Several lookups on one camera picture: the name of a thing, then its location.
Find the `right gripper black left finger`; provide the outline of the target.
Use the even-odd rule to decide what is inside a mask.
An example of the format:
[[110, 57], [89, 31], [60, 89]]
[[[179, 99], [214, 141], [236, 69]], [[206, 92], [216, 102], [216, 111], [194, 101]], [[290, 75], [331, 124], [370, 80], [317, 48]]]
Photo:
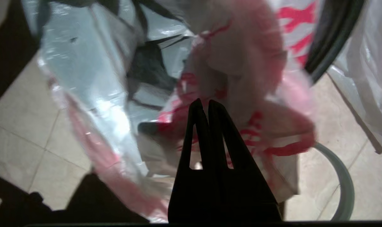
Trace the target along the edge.
[[[202, 170], [190, 167], [193, 131], [196, 130]], [[205, 221], [209, 218], [214, 200], [214, 161], [211, 156], [211, 137], [201, 99], [191, 103], [187, 126], [172, 195], [169, 202], [169, 221]]]

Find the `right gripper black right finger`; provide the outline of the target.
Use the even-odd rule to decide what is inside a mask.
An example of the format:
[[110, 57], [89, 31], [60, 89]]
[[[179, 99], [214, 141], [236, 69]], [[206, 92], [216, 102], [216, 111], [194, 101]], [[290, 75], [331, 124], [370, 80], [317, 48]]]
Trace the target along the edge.
[[278, 203], [225, 107], [209, 102], [220, 205], [230, 221], [281, 221]]

